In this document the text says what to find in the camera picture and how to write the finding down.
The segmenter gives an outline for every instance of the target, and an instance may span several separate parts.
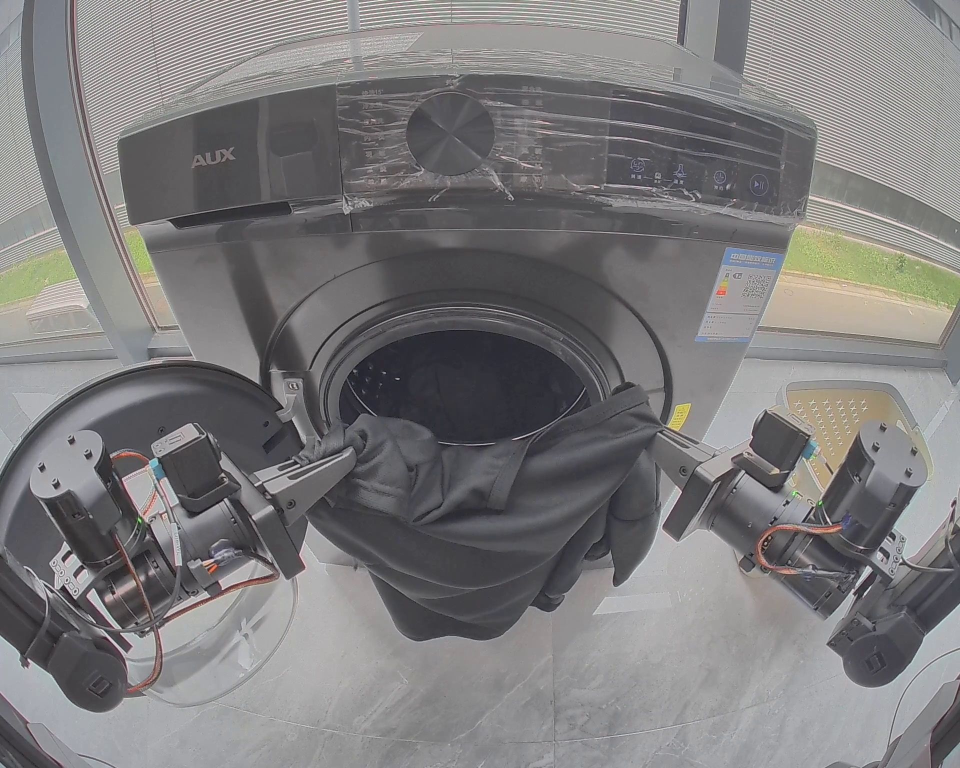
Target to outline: drum opening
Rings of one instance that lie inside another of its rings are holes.
[[[441,443],[483,445],[535,435],[589,406],[557,355],[484,330],[440,330],[391,342],[348,375],[340,414],[415,421]]]

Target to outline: grass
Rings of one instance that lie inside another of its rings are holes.
[[[133,265],[142,277],[152,277],[154,265],[136,229],[124,232]],[[0,306],[32,299],[48,285],[75,279],[73,265],[62,248],[39,256],[29,256],[0,272]]]
[[[154,265],[140,233],[129,228],[124,238],[136,270],[142,277],[153,277]],[[960,301],[960,274],[828,229],[797,228],[784,269],[880,288],[949,309]],[[31,299],[46,286],[76,276],[63,249],[31,256],[0,273],[0,306]]]
[[[960,301],[957,273],[828,229],[797,228],[783,268],[880,288],[949,309]]]

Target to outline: black garment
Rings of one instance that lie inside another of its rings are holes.
[[[531,605],[560,605],[587,556],[609,549],[614,585],[630,576],[660,521],[643,453],[660,429],[636,386],[534,440],[489,447],[441,446],[418,424],[361,416],[301,454],[357,453],[308,516],[368,568],[406,636],[489,639]]]

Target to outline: qr code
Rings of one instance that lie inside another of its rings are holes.
[[[749,275],[747,284],[743,286],[742,299],[763,299],[767,295],[767,289],[773,282],[773,276],[768,275]]]

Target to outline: energy label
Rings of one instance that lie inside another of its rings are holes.
[[[697,341],[749,342],[782,266],[782,253],[727,248]]]

